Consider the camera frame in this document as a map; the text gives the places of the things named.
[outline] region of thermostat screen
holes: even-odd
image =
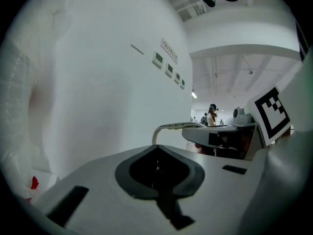
[[[156,59],[159,60],[161,63],[163,62],[163,57],[161,57],[158,53],[156,53]]]
[[[172,66],[168,65],[168,70],[169,70],[170,72],[173,72]]]

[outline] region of exposed ceiling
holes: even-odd
[[[237,2],[216,0],[214,8],[208,7],[201,0],[168,1],[183,21],[230,6],[261,6],[289,11],[281,0],[238,0]],[[300,67],[301,62],[293,59],[260,54],[242,53],[242,55],[193,59],[193,86],[198,96],[194,102],[201,104],[201,102],[218,100],[226,108],[231,101],[236,104],[238,99],[243,104],[273,83],[279,89],[283,89]]]

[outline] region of plastic wrap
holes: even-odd
[[[56,41],[72,22],[73,1],[29,0],[1,45],[0,165],[11,189],[23,198],[34,195],[32,165],[43,152],[29,138],[29,100],[41,70],[53,68]]]

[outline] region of white cable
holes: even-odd
[[[157,135],[159,132],[163,129],[168,129],[168,130],[179,130],[179,129],[184,129],[187,127],[206,127],[204,124],[201,123],[194,123],[194,122],[182,122],[182,123],[171,123],[171,124],[165,124],[159,126],[153,133],[152,136],[152,144],[157,144]]]

